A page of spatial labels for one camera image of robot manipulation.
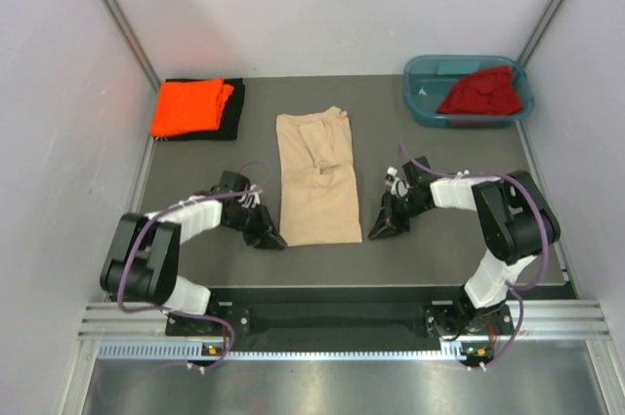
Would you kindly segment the beige t shirt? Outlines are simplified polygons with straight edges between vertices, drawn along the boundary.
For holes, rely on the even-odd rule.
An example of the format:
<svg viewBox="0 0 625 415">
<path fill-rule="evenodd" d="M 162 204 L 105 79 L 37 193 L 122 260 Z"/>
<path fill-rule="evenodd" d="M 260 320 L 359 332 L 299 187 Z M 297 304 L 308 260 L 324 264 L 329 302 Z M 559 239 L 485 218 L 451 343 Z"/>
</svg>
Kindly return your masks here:
<svg viewBox="0 0 625 415">
<path fill-rule="evenodd" d="M 279 232 L 290 247 L 362 241 L 348 113 L 332 106 L 276 117 Z"/>
</svg>

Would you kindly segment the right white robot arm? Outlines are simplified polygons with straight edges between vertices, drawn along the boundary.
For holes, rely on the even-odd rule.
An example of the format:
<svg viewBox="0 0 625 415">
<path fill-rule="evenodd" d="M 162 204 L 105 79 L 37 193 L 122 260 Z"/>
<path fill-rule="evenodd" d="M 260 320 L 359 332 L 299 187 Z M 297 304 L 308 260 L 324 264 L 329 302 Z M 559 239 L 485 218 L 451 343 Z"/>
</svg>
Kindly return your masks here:
<svg viewBox="0 0 625 415">
<path fill-rule="evenodd" d="M 427 157 L 407 161 L 403 172 L 390 167 L 371 240 L 411 231 L 411 220 L 435 209 L 477 214 L 486 246 L 476 272 L 461 287 L 451 310 L 433 324 L 445 334 L 479 332 L 517 287 L 521 272 L 543 260 L 561 237 L 561 228 L 533 177 L 524 170 L 478 176 L 468 171 L 442 174 Z"/>
</svg>

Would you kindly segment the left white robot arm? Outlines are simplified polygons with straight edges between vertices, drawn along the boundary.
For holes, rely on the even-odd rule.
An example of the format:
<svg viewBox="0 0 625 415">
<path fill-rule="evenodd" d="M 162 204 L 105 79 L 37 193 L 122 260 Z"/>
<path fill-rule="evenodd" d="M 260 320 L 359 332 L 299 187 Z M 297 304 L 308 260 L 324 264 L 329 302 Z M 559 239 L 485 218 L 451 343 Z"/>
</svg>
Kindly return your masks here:
<svg viewBox="0 0 625 415">
<path fill-rule="evenodd" d="M 249 247 L 283 250 L 262 187 L 238 172 L 225 171 L 211 189 L 191 195 L 165 210 L 121 217 L 100 274 L 101 288 L 116 297 L 187 314 L 200 333 L 221 324 L 211 291 L 179 275 L 181 246 L 203 232 L 229 228 L 242 233 Z"/>
</svg>

